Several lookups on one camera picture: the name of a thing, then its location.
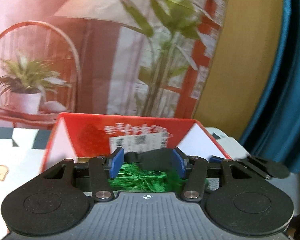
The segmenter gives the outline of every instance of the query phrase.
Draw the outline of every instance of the yellow wall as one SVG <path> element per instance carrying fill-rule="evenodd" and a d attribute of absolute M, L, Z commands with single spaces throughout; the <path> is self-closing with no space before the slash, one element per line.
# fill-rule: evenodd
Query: yellow wall
<path fill-rule="evenodd" d="M 278 45 L 283 0 L 228 0 L 224 28 L 194 118 L 240 137 Z"/>

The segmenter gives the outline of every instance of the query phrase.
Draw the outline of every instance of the checkered pattern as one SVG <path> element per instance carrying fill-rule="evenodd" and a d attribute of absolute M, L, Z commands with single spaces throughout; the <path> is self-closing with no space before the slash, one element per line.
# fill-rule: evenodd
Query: checkered pattern
<path fill-rule="evenodd" d="M 45 149 L 51 131 L 0 127 L 0 147 Z"/>

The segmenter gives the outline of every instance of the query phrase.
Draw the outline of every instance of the open cardboard box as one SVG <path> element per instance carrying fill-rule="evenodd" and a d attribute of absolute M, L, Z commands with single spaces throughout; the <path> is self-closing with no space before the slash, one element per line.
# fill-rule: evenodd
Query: open cardboard box
<path fill-rule="evenodd" d="M 190 156 L 208 159 L 230 156 L 194 119 L 61 113 L 53 129 L 42 171 L 59 161 L 110 155 L 118 146 L 125 152 L 179 147 Z"/>

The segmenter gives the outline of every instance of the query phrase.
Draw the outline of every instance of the printed backdrop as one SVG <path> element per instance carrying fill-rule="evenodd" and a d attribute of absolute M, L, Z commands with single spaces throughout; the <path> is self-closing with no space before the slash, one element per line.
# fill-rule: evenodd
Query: printed backdrop
<path fill-rule="evenodd" d="M 0 0 L 0 126 L 51 129 L 61 111 L 190 118 L 225 11 L 226 0 Z"/>

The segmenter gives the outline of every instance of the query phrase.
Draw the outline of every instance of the barcode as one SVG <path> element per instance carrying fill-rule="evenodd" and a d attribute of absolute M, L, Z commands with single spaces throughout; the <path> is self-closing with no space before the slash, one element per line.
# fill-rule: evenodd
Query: barcode
<path fill-rule="evenodd" d="M 146 144 L 146 136 L 145 135 L 136 136 L 135 143 L 136 144 Z"/>
<path fill-rule="evenodd" d="M 167 138 L 162 138 L 160 148 L 165 148 L 167 144 Z"/>
<path fill-rule="evenodd" d="M 124 138 L 117 138 L 116 139 L 116 146 L 123 147 L 124 146 Z"/>

